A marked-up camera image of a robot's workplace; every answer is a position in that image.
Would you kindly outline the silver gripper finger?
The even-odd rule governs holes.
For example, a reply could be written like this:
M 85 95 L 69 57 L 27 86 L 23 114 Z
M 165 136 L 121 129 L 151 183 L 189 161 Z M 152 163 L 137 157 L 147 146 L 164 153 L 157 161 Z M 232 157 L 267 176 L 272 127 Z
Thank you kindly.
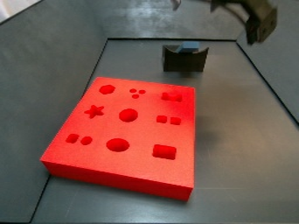
M 181 0 L 171 0 L 172 10 L 176 11 L 181 5 Z

